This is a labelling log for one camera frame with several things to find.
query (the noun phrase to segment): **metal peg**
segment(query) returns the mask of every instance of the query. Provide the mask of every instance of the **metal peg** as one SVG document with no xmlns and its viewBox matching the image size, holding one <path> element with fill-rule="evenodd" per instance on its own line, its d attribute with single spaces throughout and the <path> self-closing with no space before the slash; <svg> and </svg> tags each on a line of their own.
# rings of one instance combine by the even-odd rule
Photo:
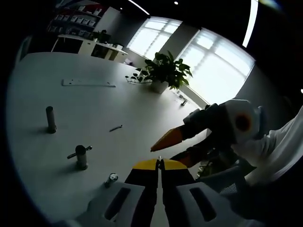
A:
<svg viewBox="0 0 303 227">
<path fill-rule="evenodd" d="M 181 103 L 181 106 L 185 106 L 186 103 L 187 103 L 187 100 L 184 100 L 184 102 Z"/>
<path fill-rule="evenodd" d="M 92 146 L 88 146 L 88 147 L 85 148 L 85 149 L 86 149 L 86 151 L 88 151 L 88 150 L 92 150 L 93 147 L 92 147 Z M 73 154 L 71 154 L 71 155 L 68 155 L 67 159 L 70 159 L 70 158 L 75 157 L 75 156 L 77 156 L 77 154 L 76 154 L 76 153 L 73 153 Z"/>
<path fill-rule="evenodd" d="M 86 151 L 87 150 L 92 150 L 92 146 L 88 146 L 87 148 L 85 148 L 82 145 L 78 145 L 76 146 L 76 152 L 74 154 L 69 155 L 67 158 L 70 159 L 72 157 L 77 156 L 77 168 L 79 168 L 80 170 L 85 170 L 89 167 L 89 164 L 87 163 L 87 159 L 86 159 Z"/>
<path fill-rule="evenodd" d="M 118 180 L 118 174 L 110 174 L 108 179 L 104 182 L 104 186 L 106 188 L 109 188 L 117 180 Z"/>
<path fill-rule="evenodd" d="M 48 123 L 48 127 L 47 127 L 47 132 L 50 134 L 53 134 L 57 131 L 57 127 L 55 125 L 55 118 L 53 115 L 53 107 L 52 106 L 48 106 L 46 108 L 46 117 L 47 117 L 47 123 Z"/>
</svg>

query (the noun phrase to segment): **white table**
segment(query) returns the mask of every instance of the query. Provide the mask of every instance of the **white table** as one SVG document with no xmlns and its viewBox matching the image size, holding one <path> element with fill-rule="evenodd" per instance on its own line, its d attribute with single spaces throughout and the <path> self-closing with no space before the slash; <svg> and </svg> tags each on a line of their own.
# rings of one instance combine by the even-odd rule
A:
<svg viewBox="0 0 303 227">
<path fill-rule="evenodd" d="M 77 35 L 58 35 L 58 39 L 56 40 L 55 44 L 53 45 L 53 48 L 52 48 L 51 52 L 53 52 L 59 38 L 81 40 L 82 44 L 81 44 L 81 47 L 78 51 L 78 54 L 86 54 L 86 55 L 91 56 L 95 46 L 99 45 L 99 46 L 102 46 L 102 47 L 105 47 L 105 48 L 108 49 L 108 52 L 107 52 L 104 59 L 123 63 L 124 60 L 127 58 L 127 55 L 128 55 L 128 53 L 126 53 L 125 51 L 117 49 L 113 46 L 110 46 L 110 45 L 107 45 L 107 44 L 102 44 L 102 43 L 99 43 L 99 42 L 94 42 L 92 40 L 85 39 L 85 38 L 82 38 L 82 37 L 77 36 Z"/>
<path fill-rule="evenodd" d="M 84 212 L 110 173 L 123 182 L 137 162 L 170 158 L 204 137 L 150 153 L 195 107 L 181 107 L 169 90 L 158 95 L 126 82 L 124 76 L 133 72 L 113 61 L 60 52 L 29 54 L 13 71 L 6 109 L 11 154 L 27 192 L 51 222 Z M 74 78 L 104 79 L 116 88 L 61 85 L 62 79 Z M 54 107 L 55 134 L 44 133 L 49 105 Z M 108 132 L 120 124 L 123 128 Z M 66 157 L 79 144 L 93 150 L 88 151 L 88 169 L 76 172 L 76 159 Z M 190 171 L 196 175 L 197 167 Z M 151 226 L 168 226 L 159 194 L 158 200 Z"/>
</svg>

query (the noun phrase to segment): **green leaves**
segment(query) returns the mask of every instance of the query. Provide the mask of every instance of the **green leaves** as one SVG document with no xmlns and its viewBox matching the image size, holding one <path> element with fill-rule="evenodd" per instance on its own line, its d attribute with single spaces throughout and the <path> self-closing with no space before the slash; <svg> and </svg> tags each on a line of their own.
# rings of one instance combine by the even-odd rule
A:
<svg viewBox="0 0 303 227">
<path fill-rule="evenodd" d="M 147 71 L 142 70 L 141 73 L 142 73 L 143 75 L 145 75 L 145 76 L 148 76 L 148 72 L 147 72 Z"/>
<path fill-rule="evenodd" d="M 147 76 L 144 78 L 144 80 L 151 80 L 152 78 L 150 76 Z"/>
<path fill-rule="evenodd" d="M 186 85 L 189 85 L 189 82 L 188 82 L 187 79 L 183 78 L 182 81 L 183 81 L 183 83 L 185 83 Z"/>
<path fill-rule="evenodd" d="M 171 52 L 170 51 L 167 51 L 169 53 L 169 59 L 171 62 L 174 62 L 174 57 L 172 56 Z"/>
<path fill-rule="evenodd" d="M 126 77 L 127 81 L 133 83 L 150 83 L 151 81 L 168 82 L 170 89 L 178 89 L 183 84 L 189 85 L 187 76 L 192 76 L 190 67 L 183 63 L 183 59 L 174 61 L 171 52 L 168 54 L 155 53 L 154 61 L 150 59 L 145 60 L 146 66 L 144 68 L 137 68 L 139 73 L 133 73 L 130 79 Z"/>
</svg>

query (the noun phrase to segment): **metal rod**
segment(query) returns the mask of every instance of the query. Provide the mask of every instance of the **metal rod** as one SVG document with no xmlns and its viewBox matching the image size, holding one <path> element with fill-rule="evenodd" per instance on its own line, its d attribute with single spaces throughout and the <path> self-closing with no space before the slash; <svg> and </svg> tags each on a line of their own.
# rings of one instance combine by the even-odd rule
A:
<svg viewBox="0 0 303 227">
<path fill-rule="evenodd" d="M 57 127 L 55 125 L 55 118 L 53 115 L 53 107 L 52 106 L 48 106 L 46 108 L 46 117 L 47 117 L 47 123 L 48 123 L 48 128 L 47 128 L 47 132 L 50 134 L 53 134 L 57 131 Z"/>
<path fill-rule="evenodd" d="M 120 129 L 120 128 L 122 128 L 122 127 L 123 127 L 123 125 L 120 125 L 120 126 L 118 126 L 118 127 L 115 127 L 115 128 L 113 128 L 113 129 L 109 130 L 109 132 L 114 131 L 114 130 L 117 130 L 117 129 Z"/>
<path fill-rule="evenodd" d="M 76 155 L 77 155 L 76 153 L 73 153 L 73 154 L 71 154 L 71 155 L 68 155 L 67 159 L 70 159 L 70 158 L 72 158 L 72 157 L 75 157 Z"/>
</svg>

